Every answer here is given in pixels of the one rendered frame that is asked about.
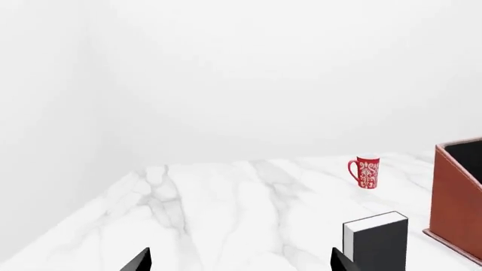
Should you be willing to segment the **black book with white pages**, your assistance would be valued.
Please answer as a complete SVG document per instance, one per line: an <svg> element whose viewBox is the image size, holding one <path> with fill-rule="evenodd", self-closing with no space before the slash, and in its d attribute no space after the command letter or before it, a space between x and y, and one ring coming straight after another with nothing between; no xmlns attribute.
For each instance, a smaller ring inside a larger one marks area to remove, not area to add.
<svg viewBox="0 0 482 271"><path fill-rule="evenodd" d="M343 223L342 249L360 271L406 271L408 218L387 212Z"/></svg>

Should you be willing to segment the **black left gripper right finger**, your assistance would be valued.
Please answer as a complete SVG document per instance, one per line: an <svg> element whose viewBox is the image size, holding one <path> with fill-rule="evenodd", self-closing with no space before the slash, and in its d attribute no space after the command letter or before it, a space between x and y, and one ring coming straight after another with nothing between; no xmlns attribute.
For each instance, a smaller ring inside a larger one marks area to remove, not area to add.
<svg viewBox="0 0 482 271"><path fill-rule="evenodd" d="M343 252L337 248L331 250L331 271L361 271Z"/></svg>

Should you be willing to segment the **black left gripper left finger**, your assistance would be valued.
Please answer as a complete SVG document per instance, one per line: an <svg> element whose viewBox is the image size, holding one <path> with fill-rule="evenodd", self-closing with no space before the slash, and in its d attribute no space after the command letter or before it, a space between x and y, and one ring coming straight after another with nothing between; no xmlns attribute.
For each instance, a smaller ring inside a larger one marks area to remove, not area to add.
<svg viewBox="0 0 482 271"><path fill-rule="evenodd" d="M151 271L150 248L145 248L137 254L120 271Z"/></svg>

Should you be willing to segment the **brown leather caddy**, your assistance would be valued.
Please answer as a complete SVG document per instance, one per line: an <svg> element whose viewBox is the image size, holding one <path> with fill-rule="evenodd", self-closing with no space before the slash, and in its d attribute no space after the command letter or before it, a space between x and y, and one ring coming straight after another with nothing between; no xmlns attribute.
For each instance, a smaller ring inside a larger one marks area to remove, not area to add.
<svg viewBox="0 0 482 271"><path fill-rule="evenodd" d="M482 137L435 146L424 234L482 266Z"/></svg>

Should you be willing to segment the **red patterned mug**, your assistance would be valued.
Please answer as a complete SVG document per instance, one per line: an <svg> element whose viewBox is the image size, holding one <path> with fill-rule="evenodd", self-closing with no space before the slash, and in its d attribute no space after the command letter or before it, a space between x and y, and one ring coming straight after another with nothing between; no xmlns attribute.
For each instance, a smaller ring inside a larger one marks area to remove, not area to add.
<svg viewBox="0 0 482 271"><path fill-rule="evenodd" d="M377 188L379 166L379 157L356 157L347 163L349 174L362 189Z"/></svg>

